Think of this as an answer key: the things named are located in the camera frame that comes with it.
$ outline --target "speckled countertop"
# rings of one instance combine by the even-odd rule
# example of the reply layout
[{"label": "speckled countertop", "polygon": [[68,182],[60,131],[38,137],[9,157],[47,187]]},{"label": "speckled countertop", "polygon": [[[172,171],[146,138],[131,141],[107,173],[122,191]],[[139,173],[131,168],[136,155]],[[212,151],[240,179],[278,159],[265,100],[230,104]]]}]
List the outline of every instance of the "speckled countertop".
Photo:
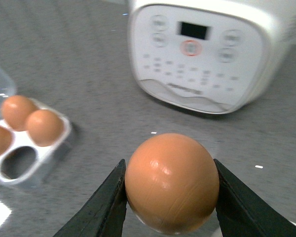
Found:
[{"label": "speckled countertop", "polygon": [[[256,102],[229,115],[205,116],[162,103],[137,86],[122,3],[0,0],[0,66],[19,94],[66,114],[77,130],[73,149],[40,191],[0,186],[0,201],[12,210],[0,237],[53,236],[151,132],[198,140],[296,222],[296,46]],[[213,214],[186,236],[210,236],[217,227]],[[161,235],[128,208],[123,236]]]}]

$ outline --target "egg tray compartment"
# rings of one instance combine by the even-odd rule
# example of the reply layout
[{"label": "egg tray compartment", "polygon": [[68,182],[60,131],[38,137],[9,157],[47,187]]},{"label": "egg tray compartment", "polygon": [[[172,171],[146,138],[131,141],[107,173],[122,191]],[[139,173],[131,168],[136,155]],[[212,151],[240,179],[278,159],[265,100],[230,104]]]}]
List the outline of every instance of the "egg tray compartment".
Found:
[{"label": "egg tray compartment", "polygon": [[[57,160],[70,150],[74,140],[72,126],[68,118],[47,105],[32,99],[31,100],[40,109],[48,109],[56,113],[64,123],[64,131],[61,136],[52,145],[47,147],[37,146],[27,131],[17,132],[9,127],[5,120],[0,120],[0,125],[12,132],[12,143],[9,148],[0,156],[0,184],[12,188],[32,189],[38,187],[44,177],[52,170]],[[22,156],[20,148],[29,148],[35,152],[34,162],[17,178],[10,178],[2,171],[2,165],[5,159],[14,158],[14,153],[18,157]]]}]

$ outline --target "empty egg slot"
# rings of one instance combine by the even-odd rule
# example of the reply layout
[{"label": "empty egg slot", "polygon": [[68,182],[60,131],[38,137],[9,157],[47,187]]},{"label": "empty egg slot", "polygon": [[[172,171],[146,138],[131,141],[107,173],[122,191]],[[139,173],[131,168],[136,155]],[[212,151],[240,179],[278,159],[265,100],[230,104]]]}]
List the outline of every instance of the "empty egg slot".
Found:
[{"label": "empty egg slot", "polygon": [[36,161],[36,156],[36,151],[32,147],[19,147],[2,161],[0,172],[6,178],[17,179],[30,169]]}]

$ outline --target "brand logo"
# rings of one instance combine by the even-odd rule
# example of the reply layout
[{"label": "brand logo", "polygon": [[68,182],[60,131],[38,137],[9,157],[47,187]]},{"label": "brand logo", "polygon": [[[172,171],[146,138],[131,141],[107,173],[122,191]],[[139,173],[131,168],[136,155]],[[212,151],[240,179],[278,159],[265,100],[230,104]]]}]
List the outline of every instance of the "brand logo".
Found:
[{"label": "brand logo", "polygon": [[173,84],[173,83],[168,83],[167,85],[172,87],[172,88],[176,88],[176,89],[184,90],[186,92],[193,93],[195,95],[203,94],[203,92],[200,91],[200,90],[190,89],[190,88],[187,88],[187,87],[184,87],[184,86],[181,86],[181,85],[176,85],[176,84]]}]

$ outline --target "button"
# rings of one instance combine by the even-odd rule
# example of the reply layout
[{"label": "button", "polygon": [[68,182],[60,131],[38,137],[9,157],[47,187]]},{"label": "button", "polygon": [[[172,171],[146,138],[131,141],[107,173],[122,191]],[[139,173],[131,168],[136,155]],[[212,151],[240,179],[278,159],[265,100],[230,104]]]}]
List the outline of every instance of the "button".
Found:
[{"label": "button", "polygon": [[219,60],[222,63],[231,63],[237,57],[237,52],[231,48],[222,48],[218,51]]},{"label": "button", "polygon": [[151,24],[156,31],[165,31],[169,28],[167,17],[163,15],[156,15],[151,18]]},{"label": "button", "polygon": [[236,46],[242,41],[242,32],[239,30],[228,30],[222,34],[222,43],[226,46]]},{"label": "button", "polygon": [[202,46],[194,40],[186,40],[181,43],[181,51],[187,56],[199,55],[202,51]]},{"label": "button", "polygon": [[152,43],[156,47],[165,47],[167,45],[167,38],[162,33],[152,34]]}]

